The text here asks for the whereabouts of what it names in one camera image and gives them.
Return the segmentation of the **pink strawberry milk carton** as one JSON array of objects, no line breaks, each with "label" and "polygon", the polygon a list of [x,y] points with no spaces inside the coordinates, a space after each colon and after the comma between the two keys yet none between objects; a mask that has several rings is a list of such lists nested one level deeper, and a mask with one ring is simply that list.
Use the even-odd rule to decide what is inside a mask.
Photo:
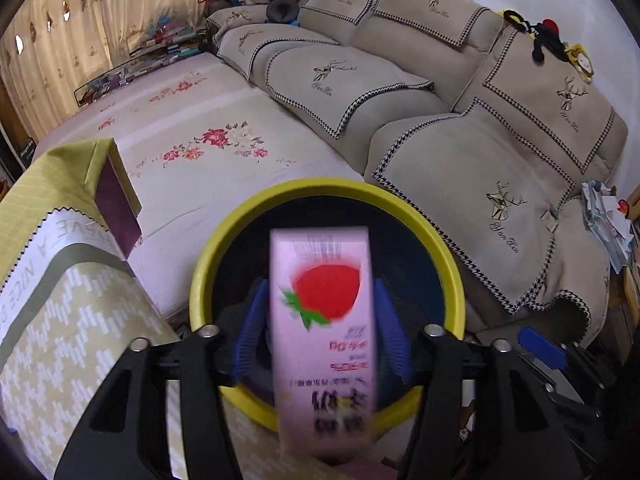
[{"label": "pink strawberry milk carton", "polygon": [[378,396],[369,233],[274,230],[269,271],[281,446],[348,460],[371,443]]}]

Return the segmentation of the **yellow rimmed trash bin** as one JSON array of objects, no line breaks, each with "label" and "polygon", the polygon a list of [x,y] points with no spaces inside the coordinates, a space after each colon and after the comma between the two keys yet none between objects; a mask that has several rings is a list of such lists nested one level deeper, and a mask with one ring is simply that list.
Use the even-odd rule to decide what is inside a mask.
[{"label": "yellow rimmed trash bin", "polygon": [[[256,282],[270,275],[270,234],[280,229],[365,228],[369,233],[372,292],[382,280],[409,338],[428,323],[462,334],[463,289],[451,252],[413,208],[390,193],[343,179],[303,179],[250,198],[225,218],[205,246],[192,282],[194,330],[214,324],[244,304]],[[396,375],[375,322],[376,409],[371,436],[416,417],[421,390]],[[264,426],[279,432],[274,408],[267,325],[248,373],[229,388],[235,402]]]}]

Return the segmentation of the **floral beige floor mat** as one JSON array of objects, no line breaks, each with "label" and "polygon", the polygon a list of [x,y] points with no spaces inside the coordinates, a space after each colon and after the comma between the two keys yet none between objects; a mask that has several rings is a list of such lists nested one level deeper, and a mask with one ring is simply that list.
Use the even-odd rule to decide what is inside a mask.
[{"label": "floral beige floor mat", "polygon": [[186,306],[194,266],[230,212],[265,188],[300,178],[359,180],[333,148],[209,53],[115,90],[38,143],[115,141],[141,204],[129,257],[163,318]]}]

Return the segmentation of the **beige sofa with covers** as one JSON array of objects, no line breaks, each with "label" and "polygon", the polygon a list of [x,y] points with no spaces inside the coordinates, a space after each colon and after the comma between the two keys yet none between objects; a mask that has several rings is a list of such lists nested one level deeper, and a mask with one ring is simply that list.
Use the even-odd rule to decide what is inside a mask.
[{"label": "beige sofa with covers", "polygon": [[470,0],[302,0],[296,25],[232,6],[207,25],[224,62],[436,230],[479,340],[597,338],[611,263],[582,188],[628,129],[572,64]]}]

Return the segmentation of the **beige curtains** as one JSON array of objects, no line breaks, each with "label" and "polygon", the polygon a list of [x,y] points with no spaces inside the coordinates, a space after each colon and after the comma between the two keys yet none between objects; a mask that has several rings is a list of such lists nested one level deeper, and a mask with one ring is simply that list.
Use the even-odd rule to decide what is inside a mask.
[{"label": "beige curtains", "polygon": [[196,24],[198,0],[25,0],[1,37],[1,78],[28,136],[78,111],[74,92],[124,62],[160,18]]}]

